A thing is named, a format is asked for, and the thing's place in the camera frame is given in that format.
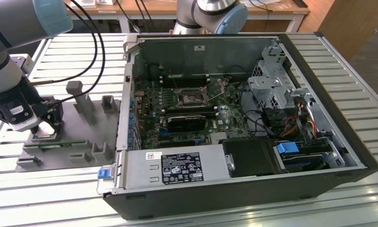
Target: warning label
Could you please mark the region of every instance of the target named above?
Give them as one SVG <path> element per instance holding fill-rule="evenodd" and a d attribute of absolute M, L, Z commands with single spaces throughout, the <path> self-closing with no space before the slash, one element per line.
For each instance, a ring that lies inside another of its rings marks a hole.
<path fill-rule="evenodd" d="M 164 184 L 204 181 L 199 153 L 163 155 L 162 167 Z"/>

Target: black cable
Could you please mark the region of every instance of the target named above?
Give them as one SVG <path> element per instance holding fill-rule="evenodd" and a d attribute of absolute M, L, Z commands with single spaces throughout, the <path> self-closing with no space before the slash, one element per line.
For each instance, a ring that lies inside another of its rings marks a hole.
<path fill-rule="evenodd" d="M 106 60 L 107 60 L 106 55 L 107 55 L 107 53 L 106 53 L 106 45 L 104 45 L 103 35 L 102 35 L 100 30 L 99 30 L 99 28 L 98 28 L 98 26 L 96 26 L 96 24 L 95 24 L 94 19 L 91 18 L 90 14 L 87 13 L 86 9 L 84 9 L 84 8 L 82 7 L 82 5 L 76 2 L 76 0 L 71 0 L 71 2 L 75 3 L 75 5 L 79 7 L 79 9 L 82 10 L 82 12 L 83 12 L 84 15 L 87 16 L 90 22 L 92 23 L 92 25 L 94 25 L 94 27 L 95 27 L 95 30 L 96 30 L 98 34 L 99 34 L 100 43 L 102 43 L 102 49 L 103 49 L 103 65 L 102 65 L 102 70 L 100 70 L 99 77 L 98 77 L 98 79 L 96 79 L 96 81 L 95 81 L 95 84 L 91 86 L 91 88 L 90 88 L 87 91 L 82 92 L 80 94 L 76 94 L 76 95 L 74 95 L 74 96 L 71 96 L 71 97 L 68 97 L 68 98 L 66 98 L 66 99 L 62 99 L 62 100 L 56 101 L 52 105 L 58 105 L 58 104 L 60 104 L 60 103 L 64 103 L 66 101 L 70 101 L 70 100 L 72 100 L 72 99 L 75 99 L 75 98 L 78 98 L 78 97 L 80 97 L 80 96 L 84 96 L 86 94 L 88 94 L 88 93 L 94 90 L 94 88 L 96 87 L 96 85 L 99 84 L 100 79 L 102 79 L 103 74 L 104 74 L 104 70 L 106 70 Z"/>
<path fill-rule="evenodd" d="M 154 25 L 154 28 L 156 29 L 156 25 L 155 25 L 155 23 L 154 23 L 154 19 L 152 19 L 151 13 L 150 13 L 150 11 L 147 10 L 147 6 L 146 6 L 146 4 L 144 4 L 144 1 L 143 1 L 143 0 L 140 0 L 140 1 L 142 1 L 144 10 L 146 10 L 146 12 L 147 12 L 147 15 L 150 15 L 150 19 L 151 19 L 151 23 L 152 23 L 152 25 Z"/>
<path fill-rule="evenodd" d="M 98 45 L 98 42 L 96 42 L 96 36 L 95 36 L 95 31 L 92 30 L 92 28 L 90 27 L 90 25 L 87 24 L 87 22 L 84 21 L 83 17 L 79 15 L 79 13 L 75 11 L 75 9 L 72 7 L 70 7 L 67 4 L 66 4 L 67 8 L 70 9 L 70 11 L 76 15 L 76 17 L 83 21 L 84 25 L 87 26 L 87 28 L 90 29 L 91 31 L 91 34 L 94 36 L 94 39 L 95 39 L 95 58 L 94 58 L 94 61 L 91 62 L 90 66 L 87 67 L 87 69 L 84 69 L 83 72 L 80 72 L 76 76 L 72 76 L 72 77 L 68 77 L 68 78 L 64 78 L 64 79 L 59 79 L 59 80 L 55 80 L 52 83 L 60 83 L 60 82 L 64 82 L 64 81 L 68 81 L 71 79 L 75 79 L 78 77 L 80 77 L 84 73 L 87 73 L 87 71 L 92 68 L 94 64 L 95 64 L 95 61 L 96 61 L 96 58 L 99 56 L 99 45 Z"/>
<path fill-rule="evenodd" d="M 143 10 L 142 10 L 142 7 L 140 7 L 140 4 L 139 4 L 139 1 L 135 0 L 136 2 L 136 5 L 138 5 L 138 8 L 139 8 L 139 11 L 140 11 L 140 14 L 142 14 L 142 17 L 143 17 L 143 22 L 144 22 L 144 27 L 146 27 L 146 31 L 150 32 L 150 28 L 147 26 L 147 22 L 146 22 L 146 17 L 144 17 L 144 13 L 143 13 Z"/>
<path fill-rule="evenodd" d="M 242 111 L 242 113 L 244 114 L 244 116 L 247 117 L 247 119 L 248 119 L 252 123 L 255 123 L 256 125 L 259 125 L 259 126 L 268 132 L 268 134 L 269 134 L 271 136 L 277 137 L 277 135 L 275 134 L 275 132 L 273 132 L 266 125 L 263 125 L 262 123 L 258 123 L 258 121 L 254 120 L 254 119 L 246 114 L 244 109 L 243 109 L 243 105 L 242 105 L 243 94 L 244 94 L 244 87 L 246 87 L 246 82 L 242 84 L 242 87 L 240 87 L 240 103 L 239 103 L 239 104 L 240 104 L 240 111 Z"/>
<path fill-rule="evenodd" d="M 268 13 L 268 20 L 266 22 L 266 29 L 264 29 L 264 32 L 267 32 L 267 27 L 268 27 L 268 21 L 269 21 L 269 17 L 271 17 L 271 10 L 268 9 L 268 5 L 266 4 L 266 2 L 262 2 L 260 0 L 258 0 L 260 3 L 263 3 L 267 7 L 267 13 Z"/>
<path fill-rule="evenodd" d="M 128 14 L 127 14 L 124 8 L 122 7 L 122 4 L 120 4 L 119 1 L 120 1 L 120 0 L 116 0 L 116 3 L 119 4 L 119 8 L 120 8 L 122 12 L 124 13 L 124 15 L 126 15 L 126 17 L 127 17 L 127 19 L 128 19 L 128 23 L 132 25 L 135 31 L 136 31 L 138 33 L 140 33 L 140 28 L 134 24 L 132 20 L 130 19 L 130 16 L 128 16 Z"/>
<path fill-rule="evenodd" d="M 266 22 L 266 29 L 264 29 L 264 32 L 267 32 L 268 21 L 269 21 L 269 18 L 271 18 L 271 12 L 273 12 L 273 10 L 268 9 L 268 5 L 267 5 L 264 2 L 262 2 L 260 0 L 258 0 L 258 1 L 259 1 L 262 4 L 264 4 L 267 8 L 259 7 L 256 4 L 254 4 L 252 0 L 250 0 L 251 4 L 252 4 L 256 8 L 260 8 L 260 9 L 266 10 L 267 13 L 268 13 L 268 20 L 267 20 L 267 22 Z"/>

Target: blue latch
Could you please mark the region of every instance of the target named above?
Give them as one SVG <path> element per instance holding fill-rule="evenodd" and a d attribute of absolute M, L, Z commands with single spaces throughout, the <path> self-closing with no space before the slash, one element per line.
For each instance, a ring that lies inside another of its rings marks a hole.
<path fill-rule="evenodd" d="M 297 144 L 295 142 L 281 143 L 276 147 L 277 147 L 279 153 L 281 153 L 281 154 L 283 153 L 289 154 L 289 153 L 300 152 Z"/>
<path fill-rule="evenodd" d="M 102 169 L 99 171 L 99 179 L 107 179 L 111 178 L 111 169 Z"/>

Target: slotted metal table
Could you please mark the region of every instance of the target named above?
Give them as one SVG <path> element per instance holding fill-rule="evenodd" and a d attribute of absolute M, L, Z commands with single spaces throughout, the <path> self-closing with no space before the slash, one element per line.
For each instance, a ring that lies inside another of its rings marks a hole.
<path fill-rule="evenodd" d="M 107 69 L 91 94 L 94 100 L 104 94 L 122 99 L 127 63 L 123 59 L 124 36 L 104 34 Z M 289 37 L 378 160 L 377 94 L 324 37 L 300 33 L 289 34 Z M 66 34 L 43 41 L 34 57 L 32 81 L 79 73 L 94 57 L 92 41 L 90 34 Z M 95 82 L 100 65 L 99 60 L 82 77 L 84 89 Z M 68 96 L 66 83 L 39 86 L 38 90 L 42 95 L 56 98 Z M 96 192 L 100 167 L 31 173 L 14 171 L 28 133 L 11 131 L 0 122 L 0 226 L 378 226 L 378 172 L 309 200 L 126 221 Z"/>

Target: wooden cabinet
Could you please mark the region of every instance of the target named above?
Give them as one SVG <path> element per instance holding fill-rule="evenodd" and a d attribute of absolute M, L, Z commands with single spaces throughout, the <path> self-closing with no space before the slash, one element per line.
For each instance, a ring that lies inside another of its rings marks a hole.
<path fill-rule="evenodd" d="M 351 60 L 378 27 L 378 0 L 304 0 L 311 14 L 300 32 L 323 32 Z"/>

